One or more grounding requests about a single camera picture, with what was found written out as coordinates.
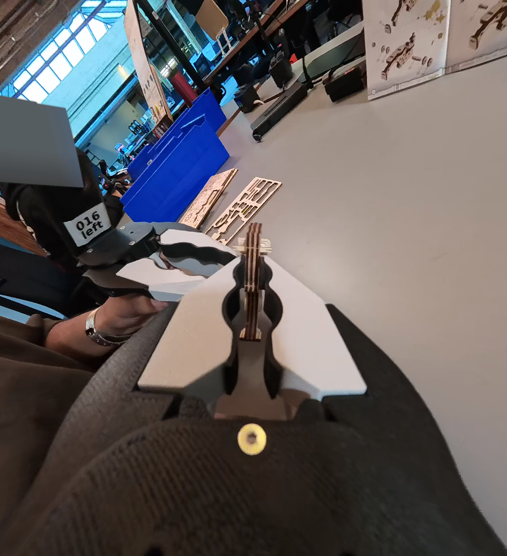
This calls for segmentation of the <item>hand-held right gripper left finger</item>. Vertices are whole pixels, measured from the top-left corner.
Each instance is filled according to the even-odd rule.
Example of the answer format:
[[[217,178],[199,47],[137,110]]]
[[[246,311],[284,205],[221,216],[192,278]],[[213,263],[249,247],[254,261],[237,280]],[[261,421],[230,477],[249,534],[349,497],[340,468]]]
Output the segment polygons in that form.
[[[241,309],[237,257],[187,293],[137,382],[144,392],[219,398],[237,381],[232,322]]]

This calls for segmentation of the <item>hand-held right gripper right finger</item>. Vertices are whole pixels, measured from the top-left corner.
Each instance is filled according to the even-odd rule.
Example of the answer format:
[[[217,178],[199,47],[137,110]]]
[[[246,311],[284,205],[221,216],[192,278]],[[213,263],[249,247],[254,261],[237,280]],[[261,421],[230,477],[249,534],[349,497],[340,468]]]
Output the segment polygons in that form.
[[[264,356],[269,396],[293,390],[322,400],[366,393],[366,382],[323,299],[268,256],[262,276],[263,311],[270,322]]]

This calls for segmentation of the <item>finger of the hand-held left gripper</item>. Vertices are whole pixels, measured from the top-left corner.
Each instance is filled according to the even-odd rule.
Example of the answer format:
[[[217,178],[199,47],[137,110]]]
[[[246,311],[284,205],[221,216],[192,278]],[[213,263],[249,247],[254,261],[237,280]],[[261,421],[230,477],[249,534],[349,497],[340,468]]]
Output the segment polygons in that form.
[[[150,256],[126,264],[117,276],[146,286],[158,301],[180,301],[219,270],[218,263],[204,263],[191,257],[163,260]]]
[[[163,256],[180,270],[219,270],[237,258],[232,248],[198,232],[169,228],[159,244]]]

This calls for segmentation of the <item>wooden puzzle model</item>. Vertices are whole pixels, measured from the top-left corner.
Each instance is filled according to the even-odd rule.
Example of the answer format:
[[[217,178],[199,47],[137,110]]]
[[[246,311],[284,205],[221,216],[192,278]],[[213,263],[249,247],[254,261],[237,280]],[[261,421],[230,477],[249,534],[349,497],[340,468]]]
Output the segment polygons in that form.
[[[260,314],[273,323],[276,316],[275,296],[269,288],[270,268],[265,255],[271,251],[262,238],[262,224],[250,223],[246,237],[239,246],[241,261],[238,264],[238,290],[236,315],[243,323],[238,338],[246,342],[260,342],[262,331],[258,327]]]

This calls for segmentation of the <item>person's left forearm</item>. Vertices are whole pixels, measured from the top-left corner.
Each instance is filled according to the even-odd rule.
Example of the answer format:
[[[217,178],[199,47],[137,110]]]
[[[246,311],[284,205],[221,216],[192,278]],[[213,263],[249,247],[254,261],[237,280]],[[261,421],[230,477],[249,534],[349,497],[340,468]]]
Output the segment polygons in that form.
[[[86,334],[90,312],[56,323],[49,331],[44,346],[74,360],[86,361],[102,355],[102,347]]]

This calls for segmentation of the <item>grey desk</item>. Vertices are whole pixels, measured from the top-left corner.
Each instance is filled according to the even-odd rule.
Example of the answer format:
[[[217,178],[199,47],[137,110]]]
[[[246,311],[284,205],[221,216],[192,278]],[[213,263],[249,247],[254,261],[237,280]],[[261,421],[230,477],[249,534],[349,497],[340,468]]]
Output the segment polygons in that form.
[[[424,398],[507,546],[507,57],[368,101],[311,92],[238,168],[209,226],[255,176],[274,259],[336,305]]]

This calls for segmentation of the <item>wooden puzzle parts sheet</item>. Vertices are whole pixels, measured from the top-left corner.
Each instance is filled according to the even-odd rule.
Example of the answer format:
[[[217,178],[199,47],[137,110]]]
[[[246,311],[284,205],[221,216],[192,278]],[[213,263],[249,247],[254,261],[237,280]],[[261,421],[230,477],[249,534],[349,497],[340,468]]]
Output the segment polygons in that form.
[[[280,181],[255,177],[204,233],[230,246],[281,186]]]
[[[229,169],[211,176],[178,222],[198,229],[237,173]]]

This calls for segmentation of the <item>black chair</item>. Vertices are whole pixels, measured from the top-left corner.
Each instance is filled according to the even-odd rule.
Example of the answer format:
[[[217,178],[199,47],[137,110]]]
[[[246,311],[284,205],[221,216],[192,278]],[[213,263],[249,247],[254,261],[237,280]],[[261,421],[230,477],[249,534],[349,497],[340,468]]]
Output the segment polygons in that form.
[[[0,245],[0,295],[73,317],[96,307],[80,275],[46,257]]]

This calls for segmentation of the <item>black charger green label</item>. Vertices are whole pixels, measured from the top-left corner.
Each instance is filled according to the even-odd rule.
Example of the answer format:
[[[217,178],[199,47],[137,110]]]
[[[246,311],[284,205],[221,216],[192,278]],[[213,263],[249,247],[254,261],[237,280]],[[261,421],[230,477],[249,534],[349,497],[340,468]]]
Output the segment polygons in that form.
[[[260,100],[257,90],[252,83],[238,87],[234,94],[234,101],[244,114],[252,112],[257,106],[263,104],[263,101]]]

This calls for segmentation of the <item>red cylinder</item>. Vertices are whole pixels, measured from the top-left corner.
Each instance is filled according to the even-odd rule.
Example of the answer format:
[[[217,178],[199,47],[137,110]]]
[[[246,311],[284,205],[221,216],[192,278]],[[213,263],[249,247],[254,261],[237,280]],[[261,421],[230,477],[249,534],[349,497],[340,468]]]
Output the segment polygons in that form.
[[[181,96],[187,107],[192,107],[194,101],[197,99],[197,94],[194,88],[189,84],[186,77],[175,68],[169,75],[169,81],[173,88]]]

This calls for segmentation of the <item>black power strip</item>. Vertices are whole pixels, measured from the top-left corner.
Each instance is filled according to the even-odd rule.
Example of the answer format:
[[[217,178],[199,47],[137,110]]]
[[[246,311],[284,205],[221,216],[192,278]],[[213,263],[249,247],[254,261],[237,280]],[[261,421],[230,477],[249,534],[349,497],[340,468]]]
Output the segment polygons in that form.
[[[307,88],[303,83],[295,82],[291,85],[251,124],[253,139],[256,142],[261,142],[263,136],[292,112],[306,97]]]

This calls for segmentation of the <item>standing poster board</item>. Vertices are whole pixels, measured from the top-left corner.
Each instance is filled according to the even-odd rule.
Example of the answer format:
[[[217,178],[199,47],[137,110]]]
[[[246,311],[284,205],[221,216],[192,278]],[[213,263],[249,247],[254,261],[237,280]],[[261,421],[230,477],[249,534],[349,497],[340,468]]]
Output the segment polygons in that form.
[[[127,1],[124,29],[138,81],[155,124],[153,131],[162,136],[173,124],[156,68],[150,64],[143,45],[140,19],[135,1]]]

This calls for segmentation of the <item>person's olive clothing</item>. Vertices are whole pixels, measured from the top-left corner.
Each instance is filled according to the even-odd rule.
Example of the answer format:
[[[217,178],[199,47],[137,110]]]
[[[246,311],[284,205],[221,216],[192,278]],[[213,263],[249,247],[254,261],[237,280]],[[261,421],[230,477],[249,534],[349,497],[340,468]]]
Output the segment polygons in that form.
[[[0,317],[0,549],[18,551],[64,503],[84,469],[143,426],[128,392],[135,359],[46,348],[56,322]]]

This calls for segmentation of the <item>black battery pack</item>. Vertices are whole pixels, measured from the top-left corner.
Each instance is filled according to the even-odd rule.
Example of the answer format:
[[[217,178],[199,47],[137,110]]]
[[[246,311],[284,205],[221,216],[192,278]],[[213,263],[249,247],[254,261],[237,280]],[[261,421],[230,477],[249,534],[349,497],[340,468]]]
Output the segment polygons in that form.
[[[359,57],[331,70],[322,84],[330,101],[336,103],[367,87],[366,57]]]

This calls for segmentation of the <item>tan rounded board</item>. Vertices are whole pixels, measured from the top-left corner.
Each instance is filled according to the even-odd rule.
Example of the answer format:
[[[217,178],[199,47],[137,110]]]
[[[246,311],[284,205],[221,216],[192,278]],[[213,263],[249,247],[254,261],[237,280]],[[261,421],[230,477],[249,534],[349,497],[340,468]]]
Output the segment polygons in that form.
[[[229,20],[215,1],[202,1],[195,15],[202,30],[214,41],[226,32]]]

